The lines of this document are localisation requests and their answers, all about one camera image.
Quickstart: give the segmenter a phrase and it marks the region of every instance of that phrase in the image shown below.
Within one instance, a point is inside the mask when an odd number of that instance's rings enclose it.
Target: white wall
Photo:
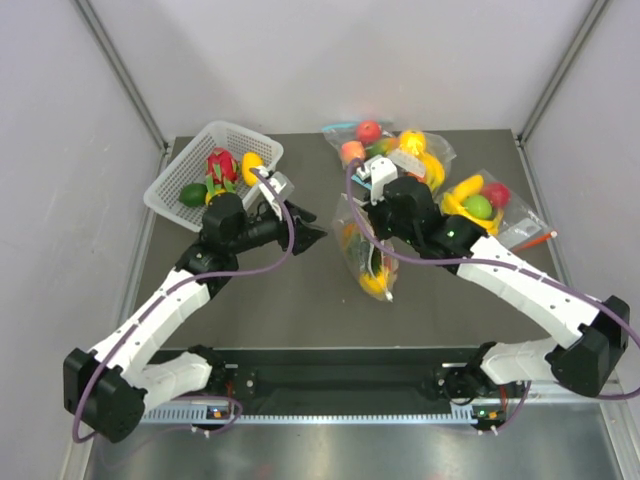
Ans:
[[[590,3],[93,0],[167,136],[366,116],[519,131]]]
[[[116,323],[159,152],[68,0],[0,2],[0,477],[52,479],[62,361]]]
[[[569,273],[600,298],[631,304],[640,329],[640,3],[611,2],[529,143]],[[640,385],[631,346],[619,373]],[[640,426],[640,402],[632,403]]]

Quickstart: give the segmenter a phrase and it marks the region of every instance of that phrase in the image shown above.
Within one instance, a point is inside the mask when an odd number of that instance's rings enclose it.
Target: green lime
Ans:
[[[178,200],[187,207],[199,207],[204,205],[207,196],[207,186],[203,183],[190,183],[185,185],[180,192]]]
[[[462,206],[467,210],[469,215],[479,220],[487,220],[493,213],[491,203],[482,195],[471,195],[462,203]]]

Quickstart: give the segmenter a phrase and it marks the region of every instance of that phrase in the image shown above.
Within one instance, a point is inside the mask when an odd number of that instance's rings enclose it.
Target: bag of fruit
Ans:
[[[486,170],[450,188],[437,201],[442,213],[473,220],[509,249],[551,232],[522,198]]]
[[[374,235],[367,215],[359,207],[358,215],[369,233]],[[376,300],[393,301],[392,291],[397,278],[398,261],[380,251],[362,234],[345,194],[340,196],[331,224],[347,268],[358,281],[360,288]],[[393,250],[389,240],[384,240],[382,244]]]
[[[355,159],[365,161],[358,173],[359,183],[366,181],[366,162],[380,155],[389,158],[401,172],[427,184],[435,194],[451,170],[456,156],[453,147],[433,133],[410,129],[395,137],[391,130],[390,122],[367,120],[329,125],[322,133],[338,151],[344,168]]]

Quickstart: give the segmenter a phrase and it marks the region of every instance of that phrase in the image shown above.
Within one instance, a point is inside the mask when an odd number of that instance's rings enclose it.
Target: red apple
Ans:
[[[382,128],[377,122],[367,120],[356,128],[356,138],[363,145],[369,145],[382,136]]]
[[[480,195],[486,197],[494,208],[504,208],[511,200],[511,192],[502,183],[489,183],[481,191]]]

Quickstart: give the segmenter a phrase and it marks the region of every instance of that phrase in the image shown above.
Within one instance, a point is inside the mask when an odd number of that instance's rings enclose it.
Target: white sticker label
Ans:
[[[402,150],[394,150],[389,154],[388,158],[396,165],[396,167],[400,167],[420,178],[423,178],[427,174],[427,167],[424,163],[413,155],[403,152]]]
[[[511,225],[496,237],[503,247],[511,249],[525,240],[534,237],[542,227],[530,218],[523,218],[515,225]]]

